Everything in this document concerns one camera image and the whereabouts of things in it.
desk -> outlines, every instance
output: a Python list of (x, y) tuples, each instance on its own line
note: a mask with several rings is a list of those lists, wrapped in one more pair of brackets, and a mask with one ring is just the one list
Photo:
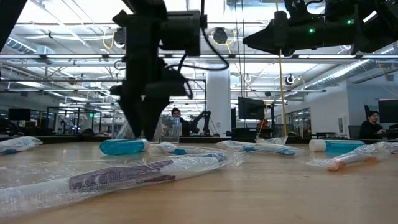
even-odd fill
[[(2, 166), (100, 159), (97, 142), (53, 144), (0, 156)], [(202, 146), (214, 147), (212, 144)], [(119, 190), (5, 223), (396, 223), (398, 155), (379, 164), (330, 173), (291, 159), (249, 153), (241, 166), (199, 177)]]

chair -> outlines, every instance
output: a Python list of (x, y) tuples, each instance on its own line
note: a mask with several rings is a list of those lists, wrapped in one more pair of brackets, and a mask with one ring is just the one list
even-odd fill
[(361, 131), (360, 125), (349, 125), (348, 131), (350, 139), (359, 139), (359, 132)]

man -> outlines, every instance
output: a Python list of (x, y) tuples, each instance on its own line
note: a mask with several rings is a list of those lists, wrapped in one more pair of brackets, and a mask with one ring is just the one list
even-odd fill
[(360, 139), (380, 139), (376, 134), (386, 133), (383, 127), (377, 122), (379, 121), (379, 112), (369, 111), (368, 120), (364, 121), (361, 125), (361, 130), (359, 131)]
[(189, 136), (189, 132), (190, 132), (190, 128), (189, 128), (189, 122), (185, 121), (182, 117), (181, 117), (181, 111), (178, 108), (173, 108), (172, 109), (172, 116), (174, 118), (180, 118), (180, 122), (181, 122), (181, 134), (184, 137), (188, 137)]

ceiling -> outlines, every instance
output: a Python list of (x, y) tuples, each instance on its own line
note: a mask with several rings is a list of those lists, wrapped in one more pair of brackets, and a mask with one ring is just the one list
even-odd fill
[[(10, 38), (24, 44), (28, 48), (36, 49), (36, 53), (46, 52), (53, 54), (123, 54), (123, 49), (117, 44), (113, 44), (112, 36), (118, 26), (112, 22), (120, 10), (128, 13), (131, 11), (121, 0), (44, 0), (42, 7), (36, 0), (27, 2)], [(279, 9), (285, 10), (283, 1), (279, 1)], [(200, 10), (200, 0), (165, 0), (169, 11)], [(321, 13), (325, 5), (312, 4), (308, 10), (312, 13)], [(208, 15), (207, 34), (210, 41), (221, 55), (266, 55), (255, 49), (251, 49), (242, 44), (243, 37), (264, 29), (269, 21), (274, 17), (276, 11), (275, 1), (268, 0), (244, 0), (243, 7), (237, 1), (236, 10), (233, 1), (212, 0), (206, 2), (205, 13)], [(228, 46), (217, 45), (211, 38), (216, 27), (223, 27), (228, 35)], [(296, 54), (327, 54), (345, 55), (348, 53), (347, 46), (328, 47), (317, 50), (299, 50)], [(203, 37), (201, 38), (201, 52), (205, 55), (213, 55)], [(18, 50), (5, 47), (2, 54), (21, 54)], [(164, 52), (161, 54), (182, 54), (183, 52)], [(2, 63), (2, 69), (7, 69), (8, 79), (54, 79), (68, 80), (91, 80), (91, 82), (52, 82), (42, 83), (41, 89), (102, 89), (98, 91), (73, 92), (74, 96), (87, 98), (92, 102), (113, 102), (115, 98), (109, 96), (107, 90), (117, 84), (109, 80), (121, 80), (125, 77), (124, 70), (116, 70), (113, 67), (114, 60), (70, 60), (68, 58), (53, 60), (53, 64), (46, 65), (37, 60), (7, 60)], [(179, 58), (166, 60), (167, 63), (178, 63)], [(278, 60), (252, 59), (246, 60), (246, 64), (241, 61), (230, 61), (232, 88), (240, 88), (240, 68), (245, 69), (249, 75), (247, 79), (251, 88), (280, 89), (279, 77), (280, 68)], [(199, 66), (207, 66), (209, 63), (221, 63), (217, 58), (197, 60), (187, 59), (187, 63)], [(338, 66), (342, 61), (324, 60), (321, 62), (312, 61), (308, 63), (296, 61), (284, 61), (282, 63), (282, 76), (293, 75), (296, 78), (296, 85), (313, 80), (318, 75)], [(182, 73), (187, 78), (205, 79), (204, 70), (194, 70), (183, 68)], [(202, 82), (192, 83), (194, 89), (204, 88)], [(11, 88), (31, 88), (32, 86), (13, 83)], [(72, 93), (58, 93), (60, 98), (70, 96)], [(232, 92), (231, 98), (236, 99), (239, 92)], [(203, 98), (204, 92), (196, 91), (195, 98)], [(271, 98), (279, 99), (276, 94)]]

blue liquid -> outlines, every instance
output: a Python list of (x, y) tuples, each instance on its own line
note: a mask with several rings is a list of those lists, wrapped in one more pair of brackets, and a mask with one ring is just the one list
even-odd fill
[(361, 141), (341, 141), (341, 140), (325, 140), (326, 150), (325, 153), (344, 154), (351, 152), (359, 146), (365, 145)]
[(146, 149), (146, 140), (142, 139), (112, 139), (105, 140), (99, 148), (107, 155), (135, 154)]

